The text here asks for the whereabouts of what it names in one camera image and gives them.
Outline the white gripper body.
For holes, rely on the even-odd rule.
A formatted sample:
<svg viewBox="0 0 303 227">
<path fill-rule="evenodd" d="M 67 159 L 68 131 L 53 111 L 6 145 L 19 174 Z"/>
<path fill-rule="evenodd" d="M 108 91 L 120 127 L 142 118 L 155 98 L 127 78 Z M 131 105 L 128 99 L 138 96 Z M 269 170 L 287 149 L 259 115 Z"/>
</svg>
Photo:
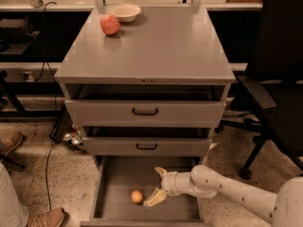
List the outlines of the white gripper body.
<svg viewBox="0 0 303 227">
<path fill-rule="evenodd" d="M 192 187 L 190 173 L 166 172 L 161 176 L 161 186 L 170 197 L 188 194 Z"/>
</svg>

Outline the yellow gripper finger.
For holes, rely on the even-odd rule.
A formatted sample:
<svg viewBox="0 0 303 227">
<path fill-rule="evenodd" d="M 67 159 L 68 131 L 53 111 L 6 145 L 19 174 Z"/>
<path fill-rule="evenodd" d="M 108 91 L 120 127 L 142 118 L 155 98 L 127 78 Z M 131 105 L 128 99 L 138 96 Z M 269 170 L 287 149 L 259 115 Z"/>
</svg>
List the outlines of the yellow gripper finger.
<svg viewBox="0 0 303 227">
<path fill-rule="evenodd" d="M 145 207 L 153 207 L 156 204 L 164 201 L 167 197 L 167 192 L 164 189 L 155 188 L 152 194 L 144 200 Z"/>
<path fill-rule="evenodd" d="M 156 166 L 154 170 L 160 175 L 161 178 L 164 178 L 168 174 L 168 172 L 160 166 Z"/>
</svg>

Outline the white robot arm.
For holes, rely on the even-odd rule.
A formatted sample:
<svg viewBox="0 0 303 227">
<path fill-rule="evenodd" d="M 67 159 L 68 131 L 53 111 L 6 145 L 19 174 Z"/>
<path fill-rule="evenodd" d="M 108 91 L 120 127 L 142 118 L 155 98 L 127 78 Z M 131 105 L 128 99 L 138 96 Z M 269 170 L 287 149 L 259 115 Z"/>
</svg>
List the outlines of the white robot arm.
<svg viewBox="0 0 303 227">
<path fill-rule="evenodd" d="M 156 188 L 143 205 L 152 207 L 167 196 L 187 194 L 195 198 L 213 198 L 218 192 L 268 222 L 272 227 L 303 227 L 303 178 L 290 179 L 278 193 L 242 183 L 198 165 L 190 172 L 167 172 L 157 166 L 161 188 Z"/>
</svg>

